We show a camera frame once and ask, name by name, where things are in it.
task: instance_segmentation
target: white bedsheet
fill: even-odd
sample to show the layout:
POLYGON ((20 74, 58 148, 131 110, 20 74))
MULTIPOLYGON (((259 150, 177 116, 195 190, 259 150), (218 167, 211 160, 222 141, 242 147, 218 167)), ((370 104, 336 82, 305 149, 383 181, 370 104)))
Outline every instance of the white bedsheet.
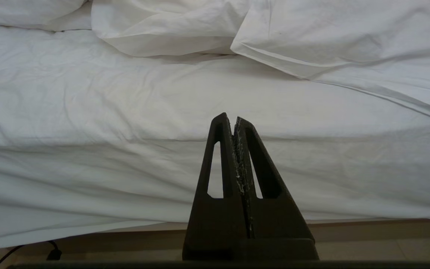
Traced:
POLYGON ((0 27, 0 247, 186 222, 221 112, 256 126, 305 218, 430 218, 429 116, 242 56, 0 27))

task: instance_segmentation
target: wooden floor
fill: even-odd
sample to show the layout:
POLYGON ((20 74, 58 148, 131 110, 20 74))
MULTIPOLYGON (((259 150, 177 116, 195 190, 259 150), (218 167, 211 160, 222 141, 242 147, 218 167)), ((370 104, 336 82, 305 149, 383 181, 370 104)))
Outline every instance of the wooden floor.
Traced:
MULTIPOLYGON (((322 260, 428 260, 430 221, 310 225, 322 260)), ((101 233, 56 240, 61 260, 181 260, 185 231, 101 233)), ((0 265, 42 262, 52 247, 27 245, 0 265)), ((2 257, 8 249, 0 249, 2 257)))

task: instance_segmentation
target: electrical cord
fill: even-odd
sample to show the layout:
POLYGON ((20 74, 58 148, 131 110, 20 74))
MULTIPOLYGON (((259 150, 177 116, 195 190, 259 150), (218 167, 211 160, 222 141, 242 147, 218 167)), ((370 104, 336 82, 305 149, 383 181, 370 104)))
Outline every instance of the electrical cord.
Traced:
MULTIPOLYGON (((51 252, 49 253, 49 255, 47 256, 46 260, 59 260, 61 258, 62 255, 62 251, 59 250, 59 248, 57 247, 56 243, 54 241, 48 241, 48 243, 50 243, 51 245, 53 245, 54 249, 51 250, 51 252)), ((12 250, 10 250, 9 252, 7 252, 7 254, 5 256, 3 256, 0 259, 0 264, 7 258, 9 257, 11 254, 13 254, 16 250, 20 249, 21 247, 24 247, 25 245, 19 245, 17 247, 14 247, 12 250)))

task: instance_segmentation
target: mattress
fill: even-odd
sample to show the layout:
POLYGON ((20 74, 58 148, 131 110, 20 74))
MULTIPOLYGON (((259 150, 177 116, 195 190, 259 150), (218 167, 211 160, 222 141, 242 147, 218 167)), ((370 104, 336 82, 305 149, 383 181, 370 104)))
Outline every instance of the mattress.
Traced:
POLYGON ((222 112, 256 126, 307 220, 430 218, 430 116, 243 56, 0 26, 0 247, 187 222, 222 112))

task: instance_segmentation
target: floor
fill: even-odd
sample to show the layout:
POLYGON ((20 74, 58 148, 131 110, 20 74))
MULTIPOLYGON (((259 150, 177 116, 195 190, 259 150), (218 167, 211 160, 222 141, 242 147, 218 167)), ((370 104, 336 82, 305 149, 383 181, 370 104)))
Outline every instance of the floor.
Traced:
MULTIPOLYGON (((312 225, 321 260, 430 261, 430 221, 338 223, 312 225)), ((181 260, 185 231, 152 231, 81 235, 56 240, 61 260, 170 261, 181 260)), ((10 256, 10 264, 43 262, 52 247, 27 245, 10 256)), ((0 249, 0 257, 8 250, 0 249)))

